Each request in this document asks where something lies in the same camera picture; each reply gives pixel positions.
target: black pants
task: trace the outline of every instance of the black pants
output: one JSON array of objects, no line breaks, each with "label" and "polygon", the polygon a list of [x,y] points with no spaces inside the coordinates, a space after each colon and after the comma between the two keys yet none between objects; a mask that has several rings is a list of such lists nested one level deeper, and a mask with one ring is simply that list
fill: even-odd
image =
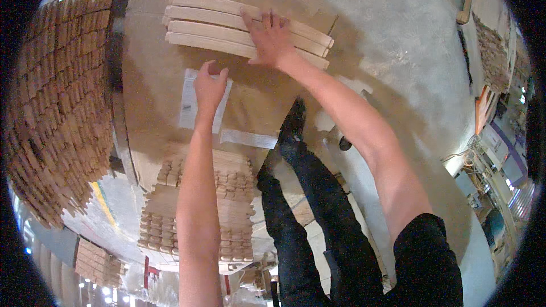
[{"label": "black pants", "polygon": [[355,306],[381,297],[377,258],[339,182],[303,142],[281,147],[281,155],[294,168],[324,232],[325,255],[332,271],[330,300],[320,285],[307,233],[284,199],[279,181],[262,178],[258,188],[267,231],[278,252],[282,305]]}]

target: stacked wooden blocks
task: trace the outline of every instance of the stacked wooden blocks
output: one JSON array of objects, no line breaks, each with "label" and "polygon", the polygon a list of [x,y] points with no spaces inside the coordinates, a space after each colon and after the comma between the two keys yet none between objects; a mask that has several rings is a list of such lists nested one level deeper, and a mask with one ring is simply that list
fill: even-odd
[{"label": "stacked wooden blocks", "polygon": [[[145,194],[140,222],[139,247],[156,264],[178,262],[176,204],[187,147],[171,144],[157,177],[154,191]],[[213,150],[215,186],[220,220],[220,262],[252,262],[252,222],[256,212],[255,176],[248,157]]]},{"label": "stacked wooden blocks", "polygon": [[119,288],[125,268],[114,256],[80,238],[76,254],[76,273],[103,287]]},{"label": "stacked wooden blocks", "polygon": [[478,44],[481,53],[481,64],[485,83],[494,92],[508,92],[510,85],[508,69],[507,41],[503,40],[497,31],[489,29],[474,15]]},{"label": "stacked wooden blocks", "polygon": [[[222,51],[246,58],[254,58],[256,46],[246,28],[241,9],[253,19],[261,20],[256,6],[230,0],[169,0],[163,24],[168,27],[166,40],[181,44]],[[305,24],[292,21],[291,39],[298,53],[312,64],[326,69],[324,58],[334,40]]]},{"label": "stacked wooden blocks", "polygon": [[112,0],[42,6],[21,46],[10,88],[4,160],[19,198],[45,227],[61,228],[91,198],[112,147],[104,97],[106,26]]}]

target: shoe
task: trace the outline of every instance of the shoe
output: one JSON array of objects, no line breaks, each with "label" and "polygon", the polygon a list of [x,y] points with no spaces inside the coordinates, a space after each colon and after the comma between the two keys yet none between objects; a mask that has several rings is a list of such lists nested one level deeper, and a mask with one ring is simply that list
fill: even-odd
[{"label": "shoe", "polygon": [[281,132],[278,135],[279,146],[283,144],[293,146],[303,141],[306,110],[304,100],[298,96],[282,123]]}]

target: leg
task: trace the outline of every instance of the leg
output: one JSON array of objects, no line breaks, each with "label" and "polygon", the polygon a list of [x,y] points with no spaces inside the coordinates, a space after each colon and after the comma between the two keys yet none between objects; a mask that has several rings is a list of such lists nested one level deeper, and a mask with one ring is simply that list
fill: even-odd
[{"label": "leg", "polygon": [[302,141],[304,112],[303,102],[296,101],[281,127],[279,147],[296,172],[315,219],[323,229],[330,259],[337,264],[338,282],[332,281],[332,300],[353,305],[376,299],[383,294],[377,258],[343,188]]},{"label": "leg", "polygon": [[258,188],[262,192],[265,224],[278,252],[281,304],[329,306],[307,242],[307,232],[296,221],[279,181],[272,175],[258,175]]}]

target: black sleeve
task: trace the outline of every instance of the black sleeve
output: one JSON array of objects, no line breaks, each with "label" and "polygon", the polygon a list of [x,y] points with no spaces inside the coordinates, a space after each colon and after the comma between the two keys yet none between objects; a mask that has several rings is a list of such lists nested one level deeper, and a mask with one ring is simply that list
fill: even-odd
[{"label": "black sleeve", "polygon": [[386,300],[397,305],[462,306],[461,271],[441,218],[415,217],[394,242],[394,257],[397,283]]}]

